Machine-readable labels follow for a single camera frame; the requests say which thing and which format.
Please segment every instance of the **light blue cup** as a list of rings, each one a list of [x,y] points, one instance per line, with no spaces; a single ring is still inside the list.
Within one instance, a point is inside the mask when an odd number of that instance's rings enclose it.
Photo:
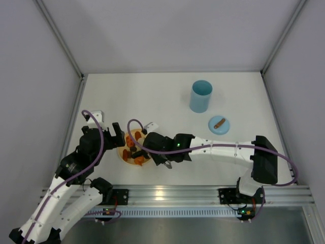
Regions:
[[[203,113],[209,107],[212,94],[212,85],[206,80],[198,80],[193,83],[189,107],[195,113]]]

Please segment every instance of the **blue plate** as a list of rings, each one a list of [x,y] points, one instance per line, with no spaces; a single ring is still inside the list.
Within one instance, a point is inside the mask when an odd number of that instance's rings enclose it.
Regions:
[[[216,135],[224,135],[225,133],[227,133],[230,129],[230,123],[229,120],[225,118],[225,122],[222,124],[222,126],[220,126],[218,129],[215,129],[214,126],[220,122],[220,120],[222,120],[223,116],[214,116],[210,119],[209,121],[209,129],[213,134]]]

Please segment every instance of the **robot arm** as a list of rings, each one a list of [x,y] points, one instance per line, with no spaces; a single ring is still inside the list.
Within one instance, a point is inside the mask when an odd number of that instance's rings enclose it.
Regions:
[[[85,193],[66,208],[53,224],[53,232],[63,240],[68,231],[93,207],[106,203],[112,196],[113,186],[103,178],[94,179]]]
[[[271,153],[252,148],[212,147],[213,144],[228,144],[221,141],[202,139],[191,134],[177,134],[174,139],[150,132],[143,142],[145,148],[156,151],[174,151],[198,146],[208,146],[179,154],[160,155],[150,153],[156,165],[164,164],[171,168],[171,162],[204,161],[213,159],[217,162],[228,162],[247,168],[239,178],[238,191],[253,196],[265,184],[276,184],[278,181],[277,157]],[[236,143],[240,145],[256,145],[276,151],[264,136],[256,136],[252,142]]]
[[[99,122],[101,129],[105,128],[104,114],[101,111],[93,112],[92,116]],[[112,185],[104,179],[98,178],[93,180],[92,186],[88,189],[88,195],[81,196],[61,213],[67,200],[93,173],[93,167],[89,170],[86,168],[94,163],[101,148],[101,135],[95,121],[91,116],[85,118],[88,126],[82,128],[83,136],[80,138],[79,145],[74,152],[61,160],[46,196],[29,220],[21,228],[11,231],[9,237],[15,243],[60,243],[54,241],[63,238],[67,231],[92,207],[101,203],[103,199],[111,197]],[[111,136],[108,128],[103,131],[104,148],[95,166],[100,163],[106,150],[125,145],[124,132],[118,123],[113,123],[113,128],[116,136]],[[85,172],[73,180],[67,181],[81,171]]]

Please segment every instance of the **white table surface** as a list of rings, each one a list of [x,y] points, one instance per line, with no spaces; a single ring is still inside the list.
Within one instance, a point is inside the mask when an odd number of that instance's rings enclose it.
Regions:
[[[213,86],[209,108],[197,114],[189,108],[191,85],[208,80]],[[145,73],[90,74],[86,81],[79,114],[69,146],[69,153],[79,143],[81,128],[86,125],[81,110],[102,110],[105,124],[119,122],[126,132],[131,118],[143,125],[159,124],[159,133],[173,138],[189,133],[221,141],[252,141],[266,136],[283,153],[271,106],[260,73]],[[218,136],[208,128],[208,121],[223,115],[230,121],[227,134]],[[131,129],[138,128],[136,123]],[[235,185],[245,168],[223,162],[172,162],[173,169],[156,166],[153,161],[143,167],[122,161],[116,149],[106,151],[95,167],[91,179],[103,177],[115,185]],[[291,180],[286,161],[278,159],[278,183]]]

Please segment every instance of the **gray wall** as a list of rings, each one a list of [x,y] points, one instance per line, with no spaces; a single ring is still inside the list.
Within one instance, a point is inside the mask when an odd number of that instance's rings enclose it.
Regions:
[[[266,74],[289,150],[325,223],[325,1],[309,1]]]
[[[0,7],[0,243],[35,210],[59,160],[78,77],[32,0]]]
[[[298,0],[44,0],[85,73],[259,71]]]

